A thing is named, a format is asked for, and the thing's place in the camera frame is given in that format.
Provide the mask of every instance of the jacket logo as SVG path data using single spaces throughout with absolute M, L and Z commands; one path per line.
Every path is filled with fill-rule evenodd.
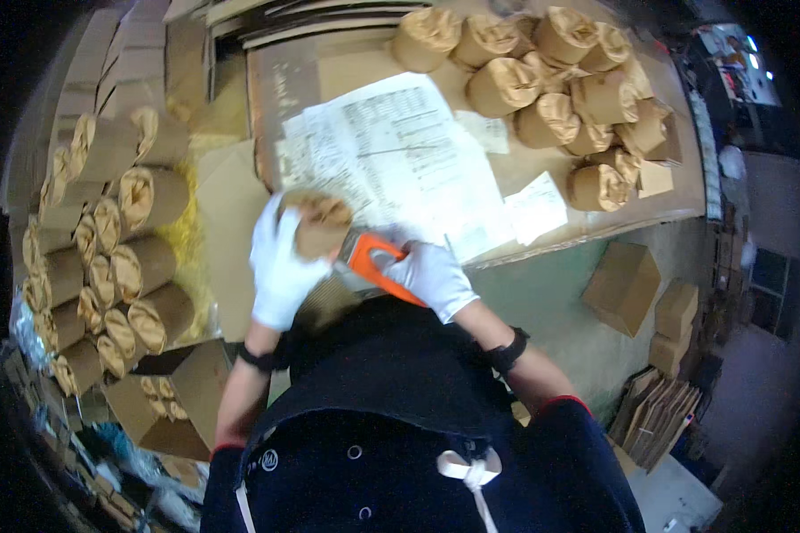
M 272 472 L 276 470 L 278 465 L 279 455 L 274 449 L 268 449 L 266 452 L 264 452 L 264 457 L 261 457 L 261 468 L 263 468 L 266 472 Z

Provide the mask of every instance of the concrete floor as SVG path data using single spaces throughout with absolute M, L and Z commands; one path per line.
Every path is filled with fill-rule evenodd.
M 704 219 L 666 223 L 614 240 L 648 246 L 661 272 L 656 299 L 675 278 L 707 294 L 711 256 Z M 635 338 L 599 322 L 581 294 L 609 240 L 470 273 L 474 289 L 508 323 L 521 326 L 575 384 L 596 419 L 615 415 L 625 380 L 645 368 L 654 334 L 650 310 Z

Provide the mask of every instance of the black wrist strap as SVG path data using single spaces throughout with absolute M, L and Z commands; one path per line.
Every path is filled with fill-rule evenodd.
M 255 357 L 245 348 L 245 345 L 240 345 L 237 349 L 237 356 L 244 362 L 248 362 L 259 371 L 269 374 L 273 371 L 273 366 L 276 364 L 276 358 L 272 353 L 263 354 L 261 357 Z
M 485 352 L 489 363 L 495 371 L 501 375 L 506 375 L 512 367 L 515 366 L 515 360 L 524 353 L 527 348 L 527 339 L 531 336 L 527 334 L 521 327 L 512 327 L 515 332 L 515 339 L 510 346 L 499 346 L 494 350 Z

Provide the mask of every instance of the white glove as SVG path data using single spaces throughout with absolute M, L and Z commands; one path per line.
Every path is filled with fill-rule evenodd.
M 302 215 L 288 207 L 276 223 L 282 195 L 273 195 L 257 219 L 252 233 L 249 264 L 255 272 L 255 305 L 252 319 L 276 331 L 288 331 L 305 297 L 332 266 L 325 259 L 311 263 L 296 252 L 294 236 Z
M 453 322 L 453 315 L 480 298 L 447 248 L 412 241 L 403 261 L 386 264 L 382 273 L 403 285 L 429 305 L 442 324 Z

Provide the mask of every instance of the red trim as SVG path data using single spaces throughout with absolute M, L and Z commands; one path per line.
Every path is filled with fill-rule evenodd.
M 213 452 L 211 452 L 211 458 L 208 460 L 208 462 L 210 462 L 210 461 L 213 461 L 213 456 L 214 456 L 214 455 L 215 455 L 215 454 L 216 454 L 216 453 L 217 453 L 217 452 L 218 452 L 220 449 L 228 449 L 228 448 L 234 448 L 234 449 L 245 449 L 245 441 L 244 441 L 244 442 L 225 442 L 224 444 L 219 444 L 218 446 L 216 446 L 216 447 L 213 449 Z
M 587 407 L 587 404 L 584 403 L 584 401 L 581 398 L 578 398 L 577 396 L 573 396 L 571 394 L 564 394 L 562 396 L 555 396 L 554 398 L 549 398 L 548 400 L 545 401 L 545 403 L 543 403 L 539 407 L 539 409 L 536 411 L 536 414 L 540 414 L 542 411 L 545 410 L 545 408 L 547 408 L 552 403 L 562 402 L 564 400 L 572 400 L 573 402 L 580 403 L 584 407 L 584 409 L 587 410 L 587 413 L 589 413 L 590 416 L 593 415 L 593 412 L 589 410 L 589 407 Z

